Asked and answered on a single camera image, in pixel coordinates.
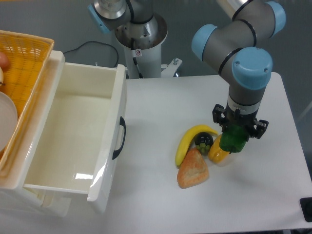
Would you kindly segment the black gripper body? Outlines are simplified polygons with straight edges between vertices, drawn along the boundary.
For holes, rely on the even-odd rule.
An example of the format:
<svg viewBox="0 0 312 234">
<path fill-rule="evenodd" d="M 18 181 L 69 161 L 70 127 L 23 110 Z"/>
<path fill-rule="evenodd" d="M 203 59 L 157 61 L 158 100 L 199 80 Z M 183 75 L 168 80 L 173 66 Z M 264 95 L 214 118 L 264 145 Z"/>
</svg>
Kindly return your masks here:
<svg viewBox="0 0 312 234">
<path fill-rule="evenodd" d="M 259 103 L 246 106 L 236 102 L 227 102 L 224 114 L 226 125 L 223 127 L 223 132 L 226 132 L 232 125 L 242 127 L 247 132 L 253 132 L 255 130 L 258 109 Z"/>
</svg>

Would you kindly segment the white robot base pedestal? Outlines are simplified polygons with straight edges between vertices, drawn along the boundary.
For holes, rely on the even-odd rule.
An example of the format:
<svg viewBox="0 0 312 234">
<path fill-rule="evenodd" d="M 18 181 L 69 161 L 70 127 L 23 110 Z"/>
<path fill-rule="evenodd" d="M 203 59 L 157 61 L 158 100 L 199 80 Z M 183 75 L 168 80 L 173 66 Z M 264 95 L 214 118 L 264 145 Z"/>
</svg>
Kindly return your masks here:
<svg viewBox="0 0 312 234">
<path fill-rule="evenodd" d="M 129 79 L 176 75 L 181 59 L 174 58 L 169 64 L 162 64 L 162 44 L 167 34 L 166 21 L 157 13 L 145 24 L 128 22 L 115 30 L 115 36 L 124 49 Z"/>
</svg>

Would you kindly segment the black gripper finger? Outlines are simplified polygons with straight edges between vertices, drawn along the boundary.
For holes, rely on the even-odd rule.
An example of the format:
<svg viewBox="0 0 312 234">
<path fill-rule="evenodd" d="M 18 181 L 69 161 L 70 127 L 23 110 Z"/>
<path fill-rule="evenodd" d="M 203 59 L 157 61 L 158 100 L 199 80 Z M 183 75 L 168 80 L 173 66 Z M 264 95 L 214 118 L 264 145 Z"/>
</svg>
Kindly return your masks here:
<svg viewBox="0 0 312 234">
<path fill-rule="evenodd" d="M 224 107 L 220 104 L 216 104 L 213 108 L 212 115 L 213 115 L 213 121 L 214 123 L 217 123 L 219 125 L 222 125 L 225 121 L 225 117 L 222 115 L 224 114 Z"/>
<path fill-rule="evenodd" d="M 252 132 L 250 133 L 251 138 L 261 138 L 268 128 L 269 122 L 266 120 L 254 120 Z"/>
</svg>

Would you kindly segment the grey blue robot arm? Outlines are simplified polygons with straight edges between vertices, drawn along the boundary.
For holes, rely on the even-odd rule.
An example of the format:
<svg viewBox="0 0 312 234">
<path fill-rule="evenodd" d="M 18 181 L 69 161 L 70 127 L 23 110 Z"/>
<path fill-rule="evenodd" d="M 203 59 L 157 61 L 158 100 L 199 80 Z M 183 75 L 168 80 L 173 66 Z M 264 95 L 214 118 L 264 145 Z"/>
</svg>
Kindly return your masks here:
<svg viewBox="0 0 312 234">
<path fill-rule="evenodd" d="M 286 13 L 275 1 L 220 0 L 218 4 L 231 23 L 221 29 L 204 25 L 191 43 L 193 53 L 230 86 L 227 105 L 215 106 L 213 120 L 222 132 L 239 126 L 246 138 L 261 138 L 268 122 L 257 120 L 256 114 L 271 78 L 273 61 L 257 44 L 284 28 Z M 145 55 L 147 50 L 160 46 L 168 34 L 166 22 L 154 12 L 152 1 L 96 0 L 88 11 L 102 33 L 115 33 L 128 53 L 132 77 L 146 77 L 153 68 L 160 67 L 160 59 L 151 55 L 142 63 L 135 62 L 135 50 Z"/>
</svg>

